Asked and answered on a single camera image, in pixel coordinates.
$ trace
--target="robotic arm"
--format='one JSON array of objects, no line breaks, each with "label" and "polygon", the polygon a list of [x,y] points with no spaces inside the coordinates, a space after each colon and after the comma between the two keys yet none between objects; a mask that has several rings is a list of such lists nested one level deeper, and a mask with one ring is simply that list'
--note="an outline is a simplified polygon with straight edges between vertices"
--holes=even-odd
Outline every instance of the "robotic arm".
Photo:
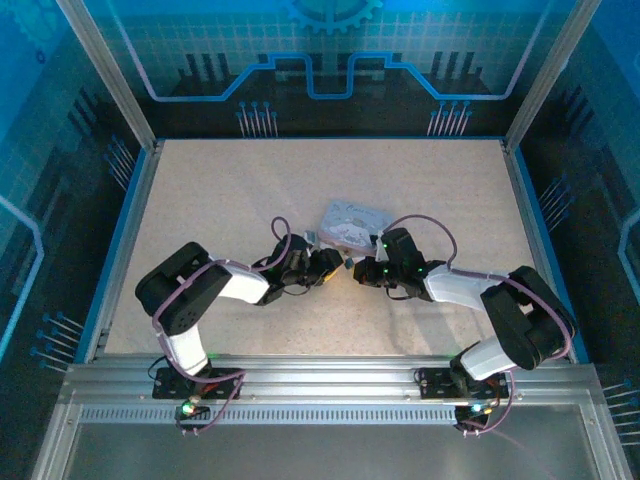
[{"label": "robotic arm", "polygon": [[[280,240],[267,263],[277,260],[285,246],[285,239]],[[289,285],[307,289],[322,285],[343,263],[337,250],[314,250],[299,235],[291,235],[289,248],[276,266],[260,273],[235,262],[215,261],[200,245],[188,243],[146,275],[135,291],[145,312],[153,317],[185,281],[209,266],[158,317],[173,362],[194,377],[206,377],[210,368],[197,323],[216,298],[267,305],[280,298]],[[258,270],[260,265],[258,262],[253,267]]]},{"label": "robotic arm", "polygon": [[560,318],[569,338],[575,335],[573,318],[530,267],[503,276],[453,269],[443,261],[427,262],[404,228],[374,240],[376,257],[365,257],[355,265],[354,278],[359,283],[383,287],[387,294],[403,287],[407,296],[400,299],[449,302],[488,314],[496,336],[469,347],[451,362],[452,376],[461,381],[484,380],[515,366],[532,370],[564,347],[565,335],[557,319],[515,286],[533,292]]},{"label": "robotic arm", "polygon": [[[189,243],[138,284],[136,297],[154,317],[154,326],[164,337],[161,341],[180,374],[194,381],[208,377],[211,364],[197,322],[216,298],[264,306],[288,293],[289,285],[297,284],[307,291],[322,285],[343,264],[337,250],[317,249],[295,234],[290,235],[286,248],[286,238],[263,259],[269,268],[262,261],[252,268],[218,261],[197,243]],[[488,314],[496,336],[472,345],[451,361],[451,378],[461,395],[515,366],[536,368],[575,334],[572,317],[530,267],[501,276],[453,269],[443,261],[425,261],[404,228],[372,240],[377,246],[376,257],[365,257],[354,267],[354,278],[360,284],[385,288],[388,295],[390,290],[404,288],[406,296],[391,297],[394,299],[449,302]],[[201,274],[194,278],[198,271]]]}]

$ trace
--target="glass panel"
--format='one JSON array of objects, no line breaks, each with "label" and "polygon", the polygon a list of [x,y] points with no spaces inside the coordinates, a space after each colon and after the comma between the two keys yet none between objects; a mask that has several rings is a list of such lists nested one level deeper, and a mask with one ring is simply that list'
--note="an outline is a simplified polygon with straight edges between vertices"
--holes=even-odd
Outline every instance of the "glass panel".
[{"label": "glass panel", "polygon": [[0,477],[28,478],[139,147],[55,2],[0,2],[0,52]]},{"label": "glass panel", "polygon": [[504,135],[572,4],[88,2],[161,137]]},{"label": "glass panel", "polygon": [[[627,378],[635,388],[640,380],[639,21],[633,0],[602,2],[521,145],[589,356],[603,364],[605,386]],[[628,452],[637,468],[637,447]]]}]

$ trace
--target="blue border strip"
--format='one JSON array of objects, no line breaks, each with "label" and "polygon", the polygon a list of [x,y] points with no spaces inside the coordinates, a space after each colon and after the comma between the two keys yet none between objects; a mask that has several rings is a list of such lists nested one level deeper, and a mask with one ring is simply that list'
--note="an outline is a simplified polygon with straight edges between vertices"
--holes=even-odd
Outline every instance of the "blue border strip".
[{"label": "blue border strip", "polygon": [[[524,188],[527,192],[527,196],[531,201],[531,209],[533,211],[533,216],[535,218],[536,224],[538,225],[538,230],[540,231],[540,238],[542,239],[542,248],[544,249],[544,254],[549,260],[549,265],[551,267],[551,274],[553,275],[553,280],[556,284],[556,290],[558,292],[558,298],[565,305],[569,313],[573,315],[575,318],[576,314],[573,310],[573,306],[571,305],[571,300],[569,299],[569,292],[567,291],[567,286],[564,283],[564,279],[562,278],[562,273],[560,272],[560,265],[558,264],[558,258],[556,257],[556,252],[553,249],[553,245],[551,244],[551,237],[549,236],[549,231],[547,230],[547,226],[544,223],[544,218],[542,217],[542,210],[540,210],[540,204],[538,203],[538,198],[536,197],[536,192],[533,188],[533,182],[531,181],[531,176],[529,175],[529,170],[527,169],[527,165],[524,161],[524,156],[522,155],[522,151],[520,147],[518,147],[515,151],[515,158],[522,174],[522,179],[524,183]],[[587,349],[584,345],[584,340],[582,338],[582,334],[578,330],[576,332],[575,337],[573,337],[573,347],[576,352],[576,357],[580,363],[589,363],[589,355],[587,354]]]},{"label": "blue border strip", "polygon": [[122,209],[120,210],[120,215],[118,216],[118,222],[116,223],[116,228],[113,232],[113,237],[111,238],[109,252],[107,253],[107,258],[104,261],[102,273],[100,273],[100,279],[98,280],[96,291],[93,294],[93,301],[91,302],[91,308],[89,309],[89,313],[87,314],[87,320],[84,324],[82,337],[80,337],[80,342],[78,344],[78,350],[76,351],[74,363],[84,363],[80,359],[84,358],[87,350],[89,349],[89,346],[91,345],[93,331],[95,330],[98,323],[98,314],[100,313],[100,309],[102,308],[102,304],[105,300],[107,283],[109,281],[109,277],[111,276],[111,271],[113,270],[116,253],[118,252],[118,248],[120,247],[120,243],[122,242],[122,237],[124,235],[124,226],[127,223],[127,218],[129,217],[129,213],[131,211],[133,197],[135,196],[136,190],[138,189],[142,170],[148,159],[149,155],[147,155],[144,149],[140,149],[140,153],[138,154],[138,159],[136,161],[136,167],[133,170],[131,182],[129,182],[129,189],[127,190],[127,194],[124,197]]}]

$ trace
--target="white robotic arm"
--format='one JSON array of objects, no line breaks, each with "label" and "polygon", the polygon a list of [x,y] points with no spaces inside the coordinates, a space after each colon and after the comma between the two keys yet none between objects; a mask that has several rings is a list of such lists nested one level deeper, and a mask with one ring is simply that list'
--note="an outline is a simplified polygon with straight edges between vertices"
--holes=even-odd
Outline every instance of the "white robotic arm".
[{"label": "white robotic arm", "polygon": [[530,267],[485,274],[454,269],[442,261],[427,262],[404,228],[383,233],[376,244],[376,256],[355,265],[354,278],[360,284],[383,287],[387,294],[403,287],[406,297],[391,298],[449,302],[488,314],[496,336],[455,359],[475,381],[516,366],[531,370],[575,334],[571,315]]},{"label": "white robotic arm", "polygon": [[[256,304],[269,290],[269,282],[262,275],[230,265],[221,268],[231,277],[217,298],[234,298]],[[174,360],[189,375],[197,375],[208,365],[209,357],[202,346],[197,323],[183,333],[167,336],[166,341]]]}]

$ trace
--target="green led light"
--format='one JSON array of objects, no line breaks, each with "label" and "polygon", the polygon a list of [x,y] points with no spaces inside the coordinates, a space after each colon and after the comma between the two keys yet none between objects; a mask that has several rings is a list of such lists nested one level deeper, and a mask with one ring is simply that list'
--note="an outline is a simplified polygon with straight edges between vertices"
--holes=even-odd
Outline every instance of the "green led light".
[{"label": "green led light", "polygon": [[185,415],[191,415],[195,411],[195,409],[196,407],[194,407],[192,404],[185,403],[182,406],[182,413],[184,413]]}]

